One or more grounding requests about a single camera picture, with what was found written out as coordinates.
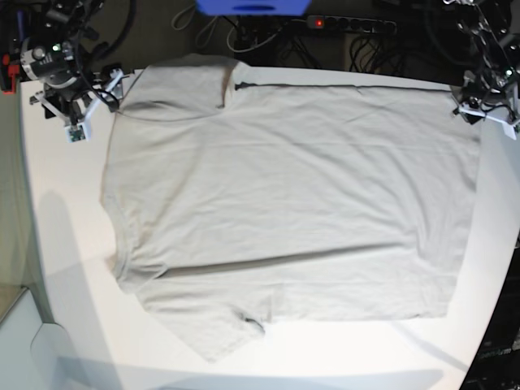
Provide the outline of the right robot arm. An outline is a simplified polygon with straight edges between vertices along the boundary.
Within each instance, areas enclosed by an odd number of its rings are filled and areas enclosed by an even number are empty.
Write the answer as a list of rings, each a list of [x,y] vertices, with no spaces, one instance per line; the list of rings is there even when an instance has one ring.
[[[49,1],[43,6],[39,29],[22,41],[19,64],[24,75],[43,85],[30,102],[42,106],[46,119],[60,118],[66,124],[79,125],[86,119],[79,102],[86,109],[97,102],[112,112],[119,109],[119,99],[108,86],[109,74],[98,76],[92,67],[125,41],[137,14],[137,3],[128,3],[123,28],[113,42],[104,41],[87,50],[82,41],[99,39],[90,21],[103,5],[103,1]]]

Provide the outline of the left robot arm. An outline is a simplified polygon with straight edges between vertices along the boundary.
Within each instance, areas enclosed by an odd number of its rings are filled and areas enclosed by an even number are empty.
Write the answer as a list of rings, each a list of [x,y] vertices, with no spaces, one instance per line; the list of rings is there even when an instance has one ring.
[[[454,110],[466,122],[483,119],[519,131],[519,2],[425,1],[431,43],[463,70]]]

